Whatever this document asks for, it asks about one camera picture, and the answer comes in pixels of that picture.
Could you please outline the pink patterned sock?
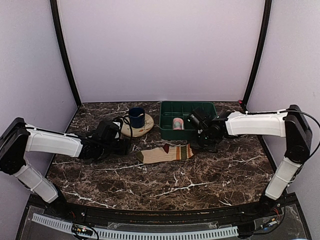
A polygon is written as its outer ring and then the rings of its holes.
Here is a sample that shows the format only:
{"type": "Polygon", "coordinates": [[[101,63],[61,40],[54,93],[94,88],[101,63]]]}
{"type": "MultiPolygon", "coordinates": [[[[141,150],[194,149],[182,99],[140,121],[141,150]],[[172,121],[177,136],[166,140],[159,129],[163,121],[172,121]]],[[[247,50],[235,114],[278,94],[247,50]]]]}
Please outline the pink patterned sock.
{"type": "Polygon", "coordinates": [[[172,120],[172,129],[173,130],[184,130],[184,120],[180,117],[175,117],[172,120]]]}

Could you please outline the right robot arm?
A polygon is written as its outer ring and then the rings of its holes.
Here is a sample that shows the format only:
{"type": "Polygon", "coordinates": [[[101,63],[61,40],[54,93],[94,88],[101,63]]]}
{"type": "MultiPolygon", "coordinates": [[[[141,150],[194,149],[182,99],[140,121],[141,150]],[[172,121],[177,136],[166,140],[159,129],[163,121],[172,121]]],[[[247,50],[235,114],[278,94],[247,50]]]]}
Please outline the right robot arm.
{"type": "Polygon", "coordinates": [[[303,165],[315,154],[312,150],[313,132],[307,118],[315,118],[292,104],[287,109],[265,112],[223,112],[217,116],[196,108],[187,121],[197,130],[196,143],[200,148],[214,147],[224,138],[242,135],[266,135],[285,138],[286,151],[275,174],[268,183],[255,213],[266,217],[275,208],[287,186],[303,165]]]}

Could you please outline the green compartment tray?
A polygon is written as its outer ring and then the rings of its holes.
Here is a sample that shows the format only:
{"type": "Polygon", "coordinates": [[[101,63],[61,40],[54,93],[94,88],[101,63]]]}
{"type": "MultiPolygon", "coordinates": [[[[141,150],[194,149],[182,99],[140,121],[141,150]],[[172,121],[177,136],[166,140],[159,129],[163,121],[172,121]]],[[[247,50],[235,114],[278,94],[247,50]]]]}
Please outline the green compartment tray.
{"type": "Polygon", "coordinates": [[[215,105],[207,101],[163,101],[160,105],[159,128],[163,140],[189,141],[196,135],[196,129],[188,122],[188,116],[195,109],[202,109],[207,115],[217,115],[215,105]]]}

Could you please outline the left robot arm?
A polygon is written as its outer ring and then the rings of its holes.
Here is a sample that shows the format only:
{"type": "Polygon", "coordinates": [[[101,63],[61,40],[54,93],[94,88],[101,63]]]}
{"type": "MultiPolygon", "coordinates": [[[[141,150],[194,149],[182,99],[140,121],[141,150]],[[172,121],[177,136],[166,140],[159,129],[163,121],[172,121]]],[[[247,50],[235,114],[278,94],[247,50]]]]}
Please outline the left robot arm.
{"type": "Polygon", "coordinates": [[[48,205],[60,218],[67,218],[71,208],[61,190],[25,158],[37,152],[63,155],[93,162],[108,156],[128,154],[131,138],[122,137],[123,120],[103,120],[87,135],[55,132],[27,124],[17,117],[0,137],[0,170],[14,176],[48,205]]]}

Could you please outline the beige striped sock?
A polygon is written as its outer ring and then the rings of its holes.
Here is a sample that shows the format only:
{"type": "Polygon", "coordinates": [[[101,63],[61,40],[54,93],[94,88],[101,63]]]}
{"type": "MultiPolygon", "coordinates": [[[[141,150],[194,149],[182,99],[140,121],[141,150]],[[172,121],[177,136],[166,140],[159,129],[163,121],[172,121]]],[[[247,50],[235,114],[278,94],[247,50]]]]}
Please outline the beige striped sock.
{"type": "Polygon", "coordinates": [[[138,151],[135,156],[143,164],[155,164],[188,160],[194,156],[194,153],[190,144],[181,146],[165,144],[161,147],[138,151]]]}

